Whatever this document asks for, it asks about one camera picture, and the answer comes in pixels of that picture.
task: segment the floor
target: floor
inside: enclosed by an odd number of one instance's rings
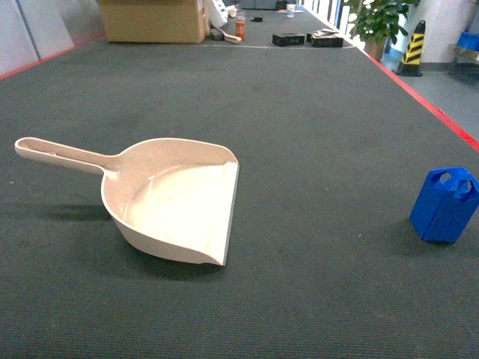
[[[386,68],[395,70],[400,60],[384,54],[381,62]],[[401,79],[479,140],[479,74],[422,73],[422,77],[403,76]]]

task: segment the white wall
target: white wall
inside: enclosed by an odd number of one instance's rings
[[[448,50],[451,43],[457,43],[466,26],[472,9],[469,0],[421,0],[417,8],[411,7],[409,21],[404,26],[408,37],[400,35],[392,47],[404,52],[416,25],[426,21],[426,37],[422,52],[422,62],[448,63],[453,55]]]
[[[469,32],[472,32],[474,34],[479,34],[479,11],[476,13],[476,17],[474,18],[474,21],[472,22]]]
[[[38,60],[15,0],[0,1],[0,75]]]
[[[1,76],[105,30],[95,0],[0,0],[0,34]]]

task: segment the bottle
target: bottle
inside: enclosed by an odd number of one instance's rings
[[[242,41],[245,40],[245,13],[244,11],[238,11],[237,13],[237,36],[241,38]]]

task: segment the blue block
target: blue block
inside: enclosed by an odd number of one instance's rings
[[[479,51],[479,34],[463,32],[457,41],[457,45],[472,51]]]
[[[429,172],[409,219],[428,242],[455,242],[479,206],[479,182],[466,168]]]

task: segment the black box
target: black box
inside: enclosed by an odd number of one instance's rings
[[[343,47],[344,39],[336,35],[311,36],[311,46],[313,47]]]
[[[272,43],[276,46],[303,45],[305,43],[304,34],[273,34]]]
[[[307,43],[310,43],[310,42],[311,42],[311,37],[312,37],[313,35],[316,35],[319,31],[320,31],[320,30],[315,31],[315,32],[308,32],[308,33],[306,34],[306,42],[307,42]]]

